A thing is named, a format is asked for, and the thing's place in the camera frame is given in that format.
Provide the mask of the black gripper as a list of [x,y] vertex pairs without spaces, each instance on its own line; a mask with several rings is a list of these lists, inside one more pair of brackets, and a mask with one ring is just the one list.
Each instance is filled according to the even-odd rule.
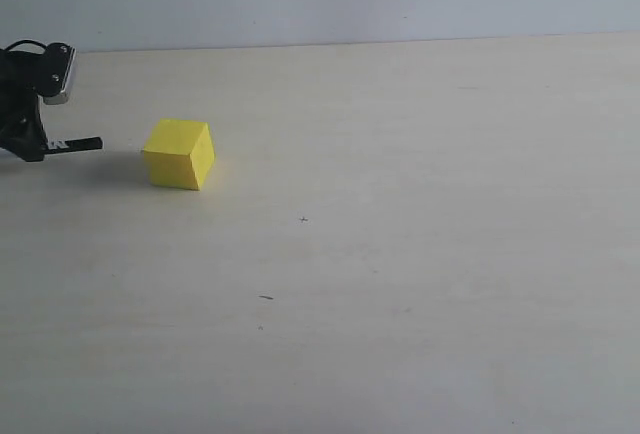
[[25,162],[43,161],[47,150],[33,81],[39,57],[27,51],[1,52],[1,148]]

